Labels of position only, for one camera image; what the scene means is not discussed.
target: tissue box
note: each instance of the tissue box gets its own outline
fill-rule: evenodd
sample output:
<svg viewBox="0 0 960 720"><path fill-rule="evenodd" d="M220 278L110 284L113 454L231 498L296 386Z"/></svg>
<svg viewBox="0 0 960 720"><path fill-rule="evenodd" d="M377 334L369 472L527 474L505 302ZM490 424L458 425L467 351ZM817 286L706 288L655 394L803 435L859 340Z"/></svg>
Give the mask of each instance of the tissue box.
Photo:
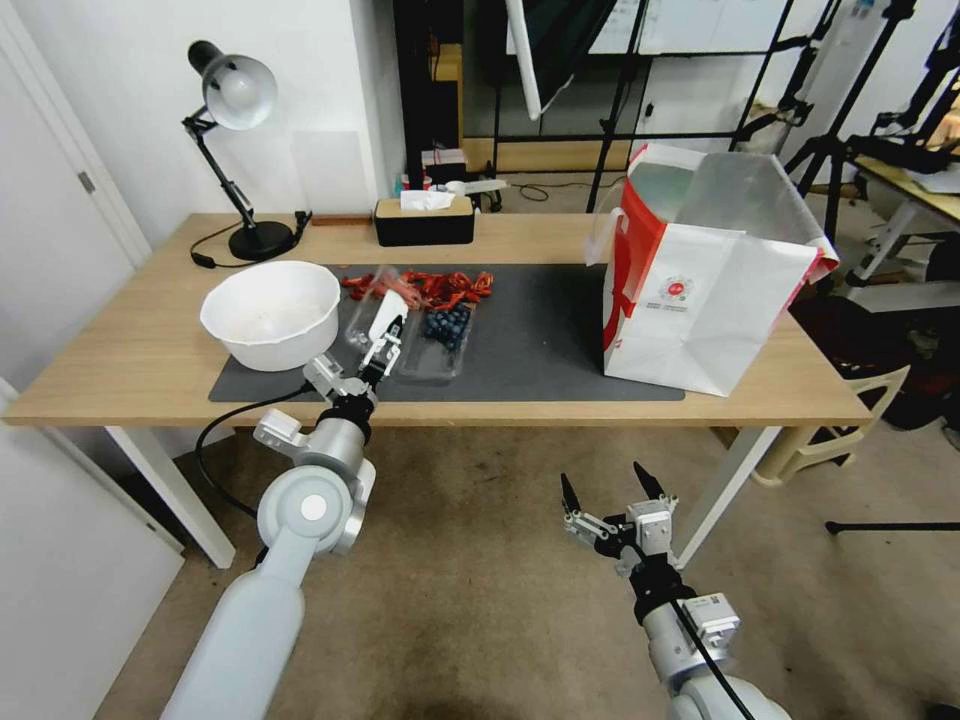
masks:
<svg viewBox="0 0 960 720"><path fill-rule="evenodd" d="M373 224L384 247L463 245L473 242L473 203L455 197L443 210L401 210L398 198L388 198L377 203Z"/></svg>

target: black lamp base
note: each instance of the black lamp base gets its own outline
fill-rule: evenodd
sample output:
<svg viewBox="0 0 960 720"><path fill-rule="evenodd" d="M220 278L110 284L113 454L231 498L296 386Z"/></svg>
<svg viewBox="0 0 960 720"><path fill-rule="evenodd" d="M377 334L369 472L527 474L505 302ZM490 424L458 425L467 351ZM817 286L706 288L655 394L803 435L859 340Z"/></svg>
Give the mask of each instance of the black lamp base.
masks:
<svg viewBox="0 0 960 720"><path fill-rule="evenodd" d="M265 220L242 227L230 236L230 252L240 260L269 260L293 247L293 231L283 223Z"/></svg>

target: white bowl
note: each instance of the white bowl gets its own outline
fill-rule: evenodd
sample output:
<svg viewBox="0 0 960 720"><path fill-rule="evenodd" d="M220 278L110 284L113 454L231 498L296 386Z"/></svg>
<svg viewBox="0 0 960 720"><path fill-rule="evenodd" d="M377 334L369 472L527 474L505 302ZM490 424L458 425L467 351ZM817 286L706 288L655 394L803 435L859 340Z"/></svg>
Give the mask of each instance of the white bowl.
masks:
<svg viewBox="0 0 960 720"><path fill-rule="evenodd" d="M337 337L340 283L323 265L280 260L231 275L211 290L200 323L243 365L290 370Z"/></svg>

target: plastic chair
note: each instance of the plastic chair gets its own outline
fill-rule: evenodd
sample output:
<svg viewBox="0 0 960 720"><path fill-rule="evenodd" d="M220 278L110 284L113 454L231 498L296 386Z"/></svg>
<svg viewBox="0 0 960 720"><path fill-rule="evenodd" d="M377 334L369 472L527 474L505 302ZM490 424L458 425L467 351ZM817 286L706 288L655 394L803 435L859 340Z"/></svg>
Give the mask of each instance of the plastic chair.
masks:
<svg viewBox="0 0 960 720"><path fill-rule="evenodd" d="M893 402L909 370L910 366L906 365L884 375L847 380L850 389L868 405L873 401L873 418L860 427L785 428L757 463L751 477L762 485L777 486L790 480L798 470L827 460L840 459L840 467L849 466L856 457L851 449L866 437Z"/></svg>

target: white paper bag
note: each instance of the white paper bag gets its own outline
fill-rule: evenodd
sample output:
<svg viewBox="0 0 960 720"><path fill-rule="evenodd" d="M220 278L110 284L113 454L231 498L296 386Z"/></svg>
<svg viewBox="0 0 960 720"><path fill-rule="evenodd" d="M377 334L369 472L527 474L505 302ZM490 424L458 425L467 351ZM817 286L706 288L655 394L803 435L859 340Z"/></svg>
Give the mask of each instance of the white paper bag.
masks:
<svg viewBox="0 0 960 720"><path fill-rule="evenodd" d="M647 145L604 281L604 372L727 396L805 278L837 256L773 156Z"/></svg>

